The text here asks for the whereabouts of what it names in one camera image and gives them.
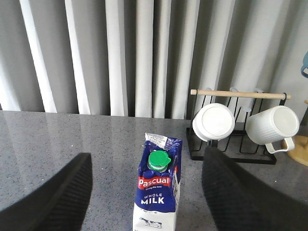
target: wooden stand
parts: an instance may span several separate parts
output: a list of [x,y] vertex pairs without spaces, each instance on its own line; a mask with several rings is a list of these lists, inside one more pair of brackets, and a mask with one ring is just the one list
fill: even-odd
[[[293,141],[295,148],[288,151],[288,155],[295,161],[308,166],[308,137],[307,136],[294,136]],[[283,148],[286,148],[285,142],[282,143]]]

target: mug rack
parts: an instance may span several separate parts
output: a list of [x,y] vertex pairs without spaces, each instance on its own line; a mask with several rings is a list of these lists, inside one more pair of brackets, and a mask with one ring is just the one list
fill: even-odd
[[[260,100],[260,105],[257,110],[257,113],[261,111],[261,107],[263,104],[264,99],[278,99],[280,100],[279,105],[284,105],[286,100],[289,100],[291,96],[289,94],[283,93],[283,94],[274,94],[274,93],[263,93],[263,92],[238,92],[238,91],[221,91],[221,90],[201,90],[201,89],[196,89],[196,90],[191,90],[191,95],[194,97],[193,99],[193,108],[192,108],[192,117],[190,121],[190,127],[186,128],[186,137],[187,137],[187,142],[188,142],[188,147],[189,147],[189,153],[191,156],[192,160],[203,160],[204,157],[204,150],[202,149],[203,144],[205,141],[201,140],[196,136],[196,134],[193,131],[193,118],[195,115],[195,108],[196,108],[196,102],[197,102],[197,97],[198,96],[203,96],[203,103],[201,108],[204,106],[205,103],[205,98],[207,96],[210,96],[210,103],[213,101],[213,96],[222,96],[222,97],[229,97],[227,106],[229,106],[232,97],[236,97],[236,103],[235,103],[235,109],[234,109],[234,116],[235,117],[235,124],[236,128],[233,130],[230,136],[225,138],[223,141],[224,142],[219,142],[222,143],[221,145],[224,145],[223,152],[225,152],[228,155],[228,148],[230,146],[230,140],[232,137],[240,137],[240,144],[238,148],[238,152],[231,152],[230,158],[233,159],[235,162],[238,163],[254,163],[254,164],[268,164],[268,165],[274,165],[276,164],[276,157],[274,154],[270,154],[267,150],[265,145],[258,145],[255,144],[255,148],[252,152],[250,151],[244,151],[243,147],[244,142],[246,140],[249,140],[247,138],[247,133],[245,131],[245,126],[246,126],[246,121],[248,118],[248,115],[251,116],[253,112],[255,111],[255,105],[256,101]],[[238,113],[236,114],[236,110],[238,108],[238,100],[239,98],[252,98],[252,106],[251,108],[243,108],[240,107],[238,110]],[[239,114],[241,110],[244,110],[246,112],[245,114],[245,119],[243,123],[238,123],[237,119],[239,117]],[[217,140],[209,140],[207,143],[207,146],[210,147],[218,147],[218,141]]]

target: cow illustration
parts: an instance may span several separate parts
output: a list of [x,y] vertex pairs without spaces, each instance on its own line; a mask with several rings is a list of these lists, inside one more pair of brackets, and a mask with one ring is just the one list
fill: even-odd
[[161,222],[151,221],[151,220],[147,220],[147,219],[144,219],[144,218],[139,218],[139,219],[144,220],[146,226],[150,226],[150,227],[154,227],[154,228],[158,228],[158,229],[162,228]]

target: blue mug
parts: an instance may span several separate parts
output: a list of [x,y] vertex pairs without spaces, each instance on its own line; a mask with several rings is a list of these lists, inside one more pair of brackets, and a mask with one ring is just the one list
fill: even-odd
[[302,72],[302,76],[308,78],[308,52],[303,59],[303,66],[302,66],[301,72]]

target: wooden dowel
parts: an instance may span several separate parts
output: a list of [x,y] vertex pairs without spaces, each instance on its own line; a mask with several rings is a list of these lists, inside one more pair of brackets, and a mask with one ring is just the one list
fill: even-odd
[[[192,89],[191,95],[196,95],[197,90]],[[284,100],[285,94],[274,93],[258,93],[258,92],[235,92],[223,90],[201,90],[198,89],[198,95],[214,95],[214,96],[227,96],[227,97],[243,97],[243,98],[256,98],[256,99],[277,99]],[[287,100],[291,99],[291,95],[287,94]]]

